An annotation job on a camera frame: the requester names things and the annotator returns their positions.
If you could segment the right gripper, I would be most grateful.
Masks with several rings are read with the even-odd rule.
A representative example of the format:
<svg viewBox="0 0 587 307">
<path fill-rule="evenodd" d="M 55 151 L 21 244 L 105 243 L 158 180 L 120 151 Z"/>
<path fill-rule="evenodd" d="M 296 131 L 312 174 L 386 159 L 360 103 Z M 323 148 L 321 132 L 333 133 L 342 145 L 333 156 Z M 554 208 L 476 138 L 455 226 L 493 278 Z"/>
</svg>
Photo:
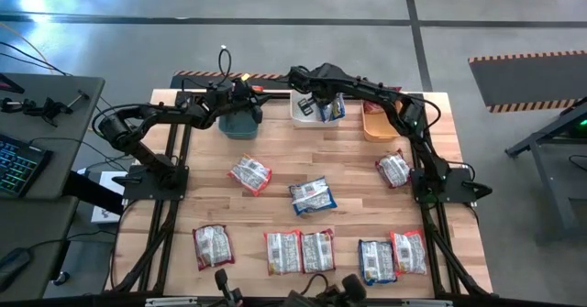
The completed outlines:
<svg viewBox="0 0 587 307">
<path fill-rule="evenodd" d="M 309 71 L 302 66 L 293 66 L 289 71 L 289 86 L 302 94 L 312 94 L 313 98 L 307 100 L 307 104 L 300 105 L 304 115 L 310 115 L 310 109 L 316 109 L 317 105 L 325 106 L 334 101 L 337 92 L 330 82 L 327 82 L 330 63 L 324 63 Z"/>
</svg>

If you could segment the black computer mouse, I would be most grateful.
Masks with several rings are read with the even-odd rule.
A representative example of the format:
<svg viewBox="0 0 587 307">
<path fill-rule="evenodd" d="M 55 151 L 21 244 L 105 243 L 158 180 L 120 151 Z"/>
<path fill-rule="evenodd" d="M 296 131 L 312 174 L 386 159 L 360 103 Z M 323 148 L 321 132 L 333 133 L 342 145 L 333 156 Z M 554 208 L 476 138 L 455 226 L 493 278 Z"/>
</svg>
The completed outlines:
<svg viewBox="0 0 587 307">
<path fill-rule="evenodd" d="M 27 248 L 18 247 L 0 258 L 0 292 L 6 291 L 27 268 L 31 255 Z"/>
</svg>

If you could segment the white plastic bin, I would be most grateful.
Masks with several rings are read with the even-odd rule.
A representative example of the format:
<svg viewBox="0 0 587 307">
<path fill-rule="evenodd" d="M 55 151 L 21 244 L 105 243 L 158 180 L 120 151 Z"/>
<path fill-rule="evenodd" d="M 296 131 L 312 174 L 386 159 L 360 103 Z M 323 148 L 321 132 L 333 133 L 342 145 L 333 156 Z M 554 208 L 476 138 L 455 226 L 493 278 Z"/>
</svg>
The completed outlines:
<svg viewBox="0 0 587 307">
<path fill-rule="evenodd" d="M 291 90 L 290 94 L 290 115 L 293 125 L 297 128 L 330 128 L 337 127 L 343 121 L 342 118 L 327 123 L 321 121 L 318 107 L 312 110 L 310 115 L 304 115 L 300 110 L 299 101 L 308 100 L 311 94 L 301 94 Z"/>
</svg>

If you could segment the backlit computer keyboard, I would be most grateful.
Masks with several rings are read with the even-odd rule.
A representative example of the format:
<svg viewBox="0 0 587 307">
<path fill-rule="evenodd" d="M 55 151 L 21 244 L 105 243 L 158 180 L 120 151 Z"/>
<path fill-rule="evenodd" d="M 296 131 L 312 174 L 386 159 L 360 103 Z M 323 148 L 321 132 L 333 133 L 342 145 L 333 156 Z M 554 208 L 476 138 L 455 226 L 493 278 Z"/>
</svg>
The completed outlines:
<svg viewBox="0 0 587 307">
<path fill-rule="evenodd" d="M 0 134 L 0 198 L 22 198 L 50 161 L 52 152 Z"/>
</svg>

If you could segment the black handled tool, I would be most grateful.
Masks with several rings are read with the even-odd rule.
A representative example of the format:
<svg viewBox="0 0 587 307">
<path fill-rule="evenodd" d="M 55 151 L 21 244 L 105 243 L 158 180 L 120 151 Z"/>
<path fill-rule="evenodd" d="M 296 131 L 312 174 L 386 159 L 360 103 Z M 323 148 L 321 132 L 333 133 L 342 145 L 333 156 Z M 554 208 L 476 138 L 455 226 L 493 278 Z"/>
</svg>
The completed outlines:
<svg viewBox="0 0 587 307">
<path fill-rule="evenodd" d="M 86 94 L 85 92 L 83 92 L 82 90 L 78 91 L 78 96 L 73 99 L 71 102 L 69 102 L 67 104 L 68 108 L 72 108 L 75 104 L 77 104 L 78 102 L 82 101 L 82 100 L 88 100 L 89 99 L 89 95 Z"/>
</svg>

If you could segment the grey side desk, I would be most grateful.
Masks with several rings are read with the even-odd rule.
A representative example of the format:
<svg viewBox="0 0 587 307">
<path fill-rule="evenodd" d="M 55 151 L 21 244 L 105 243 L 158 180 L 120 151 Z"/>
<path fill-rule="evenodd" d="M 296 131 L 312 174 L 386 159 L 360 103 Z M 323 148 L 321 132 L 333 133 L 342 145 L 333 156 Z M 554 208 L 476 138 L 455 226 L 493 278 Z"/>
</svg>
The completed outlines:
<svg viewBox="0 0 587 307">
<path fill-rule="evenodd" d="M 40 117 L 0 112 L 0 134 L 52 152 L 49 163 L 24 197 L 0 199 L 49 200 L 62 196 L 104 86 L 105 80 L 97 77 L 0 73 L 0 102 L 4 98 L 14 101 L 29 99 L 43 106 L 46 99 L 51 98 L 67 105 L 78 96 L 79 90 L 89 95 L 88 100 L 72 107 L 70 115 L 57 115 L 57 127 L 47 124 Z"/>
<path fill-rule="evenodd" d="M 43 297 L 63 261 L 63 247 L 79 200 L 0 200 L 0 258 L 15 248 L 27 248 L 31 261 L 4 292 L 0 302 Z"/>
</svg>

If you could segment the black clamp tool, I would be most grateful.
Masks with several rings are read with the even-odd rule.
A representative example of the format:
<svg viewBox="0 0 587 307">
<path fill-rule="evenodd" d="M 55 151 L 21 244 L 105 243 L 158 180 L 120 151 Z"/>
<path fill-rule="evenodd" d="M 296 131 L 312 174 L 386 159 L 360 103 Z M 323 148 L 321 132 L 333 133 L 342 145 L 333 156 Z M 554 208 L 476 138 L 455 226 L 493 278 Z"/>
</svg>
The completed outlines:
<svg viewBox="0 0 587 307">
<path fill-rule="evenodd" d="M 39 106 L 35 101 L 29 99 L 14 101 L 10 98 L 4 98 L 0 102 L 0 112 L 8 114 L 22 113 L 23 115 L 40 117 L 47 124 L 57 127 L 55 117 L 59 114 L 70 115 L 73 110 L 68 105 L 55 102 L 51 98 L 47 98 L 43 106 Z"/>
</svg>

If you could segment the teal plastic bin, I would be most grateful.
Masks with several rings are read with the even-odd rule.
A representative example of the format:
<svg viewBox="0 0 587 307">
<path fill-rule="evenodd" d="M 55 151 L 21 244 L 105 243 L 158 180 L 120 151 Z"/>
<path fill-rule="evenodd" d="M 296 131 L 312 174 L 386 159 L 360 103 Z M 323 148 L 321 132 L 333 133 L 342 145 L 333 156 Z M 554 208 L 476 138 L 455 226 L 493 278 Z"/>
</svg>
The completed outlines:
<svg viewBox="0 0 587 307">
<path fill-rule="evenodd" d="M 258 124 L 249 110 L 222 115 L 218 128 L 230 139 L 251 140 L 258 134 Z"/>
</svg>

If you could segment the white box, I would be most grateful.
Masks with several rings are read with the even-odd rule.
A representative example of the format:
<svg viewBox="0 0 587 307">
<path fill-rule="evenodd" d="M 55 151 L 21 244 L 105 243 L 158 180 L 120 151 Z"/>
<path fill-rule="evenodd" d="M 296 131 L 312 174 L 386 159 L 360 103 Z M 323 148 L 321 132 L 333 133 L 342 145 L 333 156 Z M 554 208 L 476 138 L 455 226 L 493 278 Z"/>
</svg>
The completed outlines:
<svg viewBox="0 0 587 307">
<path fill-rule="evenodd" d="M 104 188 L 112 192 L 116 192 L 119 194 L 123 194 L 125 188 L 114 182 L 113 179 L 115 177 L 123 177 L 126 176 L 127 173 L 125 171 L 102 171 L 102 172 L 90 172 L 89 178 L 101 185 Z M 118 214 L 111 213 L 104 208 L 99 206 L 94 206 L 91 222 L 93 224 L 103 225 L 103 224 L 113 224 L 118 223 L 120 216 Z"/>
</svg>

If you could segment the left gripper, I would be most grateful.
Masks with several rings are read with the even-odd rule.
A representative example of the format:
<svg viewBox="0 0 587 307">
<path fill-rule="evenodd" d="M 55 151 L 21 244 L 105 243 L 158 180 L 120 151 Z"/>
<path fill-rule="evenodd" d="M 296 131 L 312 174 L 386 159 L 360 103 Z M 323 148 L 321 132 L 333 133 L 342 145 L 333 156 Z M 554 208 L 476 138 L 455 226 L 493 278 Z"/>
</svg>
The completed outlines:
<svg viewBox="0 0 587 307">
<path fill-rule="evenodd" d="M 219 84 L 216 87 L 217 115 L 226 115 L 238 111 L 250 110 L 256 124 L 260 124 L 263 118 L 261 107 L 257 104 L 265 104 L 271 100 L 270 94 L 255 94 L 248 85 Z"/>
</svg>

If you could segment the yellow-orange plastic bin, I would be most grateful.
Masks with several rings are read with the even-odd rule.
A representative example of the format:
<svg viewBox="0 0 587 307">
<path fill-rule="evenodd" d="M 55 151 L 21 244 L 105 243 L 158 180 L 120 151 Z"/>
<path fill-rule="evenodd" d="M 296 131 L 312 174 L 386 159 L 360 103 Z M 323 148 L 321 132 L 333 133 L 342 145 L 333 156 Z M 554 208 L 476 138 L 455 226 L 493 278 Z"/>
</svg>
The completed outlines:
<svg viewBox="0 0 587 307">
<path fill-rule="evenodd" d="M 363 135 L 366 140 L 370 142 L 389 142 L 396 137 L 399 137 L 399 133 L 389 123 L 386 113 L 377 115 L 366 115 L 363 112 L 362 106 L 362 123 L 363 123 Z"/>
</svg>

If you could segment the hazard striped floor mat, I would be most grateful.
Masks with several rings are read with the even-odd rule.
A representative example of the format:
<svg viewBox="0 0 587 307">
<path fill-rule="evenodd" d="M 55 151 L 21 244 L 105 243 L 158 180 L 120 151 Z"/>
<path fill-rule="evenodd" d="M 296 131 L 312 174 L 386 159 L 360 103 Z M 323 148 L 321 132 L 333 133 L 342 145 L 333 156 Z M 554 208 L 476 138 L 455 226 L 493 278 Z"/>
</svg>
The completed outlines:
<svg viewBox="0 0 587 307">
<path fill-rule="evenodd" d="M 246 72 L 231 72 L 227 81 L 241 77 Z M 264 90 L 289 90 L 287 80 L 281 74 L 249 73 L 247 82 L 251 85 L 260 85 Z M 220 82 L 224 75 L 219 71 L 176 71 L 170 83 L 171 89 L 204 89 L 209 82 Z"/>
<path fill-rule="evenodd" d="M 491 113 L 562 109 L 587 97 L 587 50 L 473 57 L 469 66 Z"/>
</svg>

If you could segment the silver metal bracket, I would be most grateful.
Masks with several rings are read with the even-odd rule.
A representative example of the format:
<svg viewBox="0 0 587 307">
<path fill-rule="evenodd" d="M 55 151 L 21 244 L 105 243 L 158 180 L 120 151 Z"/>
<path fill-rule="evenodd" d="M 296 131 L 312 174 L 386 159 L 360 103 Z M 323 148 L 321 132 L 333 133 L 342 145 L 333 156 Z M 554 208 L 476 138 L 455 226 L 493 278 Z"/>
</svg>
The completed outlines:
<svg viewBox="0 0 587 307">
<path fill-rule="evenodd" d="M 196 297 L 148 298 L 144 307 L 198 307 Z"/>
<path fill-rule="evenodd" d="M 453 302 L 429 299 L 402 300 L 401 307 L 454 307 Z"/>
</svg>

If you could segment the black desk leg frame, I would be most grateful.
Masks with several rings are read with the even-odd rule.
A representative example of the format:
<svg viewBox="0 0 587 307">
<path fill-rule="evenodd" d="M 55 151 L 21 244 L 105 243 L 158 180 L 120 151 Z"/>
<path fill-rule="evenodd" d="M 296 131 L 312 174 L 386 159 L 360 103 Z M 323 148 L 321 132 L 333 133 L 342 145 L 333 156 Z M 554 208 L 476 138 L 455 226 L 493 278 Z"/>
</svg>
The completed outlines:
<svg viewBox="0 0 587 307">
<path fill-rule="evenodd" d="M 587 205 L 587 97 L 582 98 L 550 124 L 505 150 L 510 158 L 528 151 L 546 192 L 549 213 L 556 224 L 542 237 L 556 242 L 587 237 L 587 225 L 573 203 Z"/>
</svg>

